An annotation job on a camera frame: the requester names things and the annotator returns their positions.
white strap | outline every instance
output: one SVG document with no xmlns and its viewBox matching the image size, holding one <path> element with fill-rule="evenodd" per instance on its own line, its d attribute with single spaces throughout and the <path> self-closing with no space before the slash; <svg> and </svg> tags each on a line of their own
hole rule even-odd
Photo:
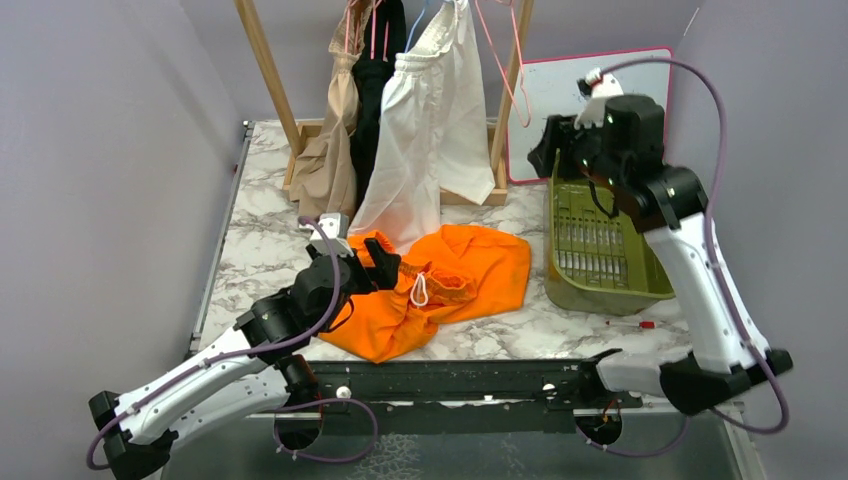
<svg viewBox="0 0 848 480">
<path fill-rule="evenodd" d="M 419 298 L 424 298 L 423 302 L 419 302 Z M 430 302 L 430 296 L 427 295 L 427 280 L 423 273 L 418 273 L 415 277 L 415 283 L 412 285 L 412 291 L 409 292 L 409 301 L 418 308 L 424 307 Z"/>
</svg>

orange garment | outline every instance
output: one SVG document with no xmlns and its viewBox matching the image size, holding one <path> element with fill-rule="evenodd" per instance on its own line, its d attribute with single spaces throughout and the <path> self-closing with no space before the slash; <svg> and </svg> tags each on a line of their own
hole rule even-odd
<svg viewBox="0 0 848 480">
<path fill-rule="evenodd" d="M 363 264 L 373 266 L 364 246 L 368 237 L 384 248 L 391 245 L 380 232 L 348 239 Z M 394 290 L 354 296 L 353 313 L 346 306 L 334 324 L 350 316 L 347 322 L 321 338 L 366 360 L 385 362 L 426 345 L 440 324 L 521 308 L 530 262 L 525 240 L 486 227 L 444 225 L 412 245 Z M 410 301 L 419 273 L 429 297 L 420 308 Z M 416 299 L 421 303 L 424 296 Z"/>
</svg>

white garment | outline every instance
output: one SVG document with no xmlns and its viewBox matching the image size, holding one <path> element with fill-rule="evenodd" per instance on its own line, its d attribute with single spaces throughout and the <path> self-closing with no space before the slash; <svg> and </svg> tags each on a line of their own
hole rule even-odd
<svg viewBox="0 0 848 480">
<path fill-rule="evenodd" d="M 383 90 L 374 173 L 350 233 L 380 230 L 401 254 L 441 226 L 440 185 L 483 203 L 494 188 L 468 0 L 442 4 Z"/>
<path fill-rule="evenodd" d="M 483 72 L 469 0 L 456 3 L 459 23 L 449 52 L 454 61 L 454 78 L 445 77 L 445 82 L 455 84 L 456 91 L 454 98 L 444 99 L 450 101 L 451 110 L 436 168 L 439 186 L 482 205 L 495 188 L 489 160 Z"/>
<path fill-rule="evenodd" d="M 444 3 L 408 53 L 398 54 L 383 89 L 374 173 L 349 233 L 383 232 L 404 254 L 441 227 L 436 163 L 450 103 L 454 62 L 447 58 L 459 5 Z"/>
</svg>

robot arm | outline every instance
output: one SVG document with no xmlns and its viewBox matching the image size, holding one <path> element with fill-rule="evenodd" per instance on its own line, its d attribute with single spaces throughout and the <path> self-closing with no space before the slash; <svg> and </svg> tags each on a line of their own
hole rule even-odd
<svg viewBox="0 0 848 480">
<path fill-rule="evenodd" d="M 346 219 L 340 214 L 322 216 L 319 226 L 328 242 L 314 232 L 307 247 L 312 264 L 290 287 L 256 301 L 214 343 L 162 377 L 121 395 L 104 391 L 89 401 L 98 440 L 104 442 L 105 467 L 117 479 L 147 477 L 167 463 L 171 451 L 230 421 L 317 399 L 317 380 L 294 352 L 309 344 L 308 332 L 331 328 L 332 321 L 318 325 L 327 318 L 328 305 L 333 319 L 351 295 L 394 288 L 400 265 L 399 255 L 368 239 L 374 267 L 364 267 L 344 240 Z M 338 255 L 335 303 L 328 243 Z M 96 468 L 92 453 L 93 448 L 89 466 Z"/>
<path fill-rule="evenodd" d="M 579 115 L 548 118 L 542 141 L 528 160 L 540 176 L 588 178 L 597 207 L 628 215 L 656 253 L 686 315 L 692 351 L 684 358 L 604 352 L 585 365 L 587 395 L 638 391 L 664 396 L 694 415 L 766 380 L 752 351 L 775 375 L 792 368 L 785 350 L 770 348 L 750 319 L 713 233 L 706 238 L 707 195 L 689 169 L 663 162 L 665 112 L 650 97 L 624 94 L 599 70 L 578 81 L 591 94 Z M 613 192 L 611 209 L 600 205 L 596 186 Z M 712 245 L 718 265 L 707 254 Z M 719 284 L 723 273 L 733 306 L 744 319 L 741 332 Z"/>
</svg>

marble table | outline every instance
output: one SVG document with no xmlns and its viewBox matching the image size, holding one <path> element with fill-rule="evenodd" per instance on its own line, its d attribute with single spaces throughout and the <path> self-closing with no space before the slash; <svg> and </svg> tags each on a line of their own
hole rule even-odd
<svg viewBox="0 0 848 480">
<path fill-rule="evenodd" d="M 199 348 L 205 348 L 254 300 L 294 281 L 309 265 L 307 235 L 297 229 L 297 209 L 281 189 L 289 149 L 279 122 L 254 129 L 241 184 L 226 233 L 214 291 Z M 676 353 L 689 348 L 686 324 L 676 301 L 660 302 L 638 316 L 616 318 L 571 312 L 550 302 L 544 289 L 543 185 L 511 186 L 503 207 L 442 207 L 443 223 L 476 224 L 526 239 L 533 270 L 524 307 L 515 312 L 441 328 L 424 348 L 403 360 L 499 360 L 579 358 L 609 348 L 633 353 Z M 643 330 L 639 320 L 656 322 Z M 319 339 L 301 353 L 311 361 L 357 357 Z"/>
</svg>

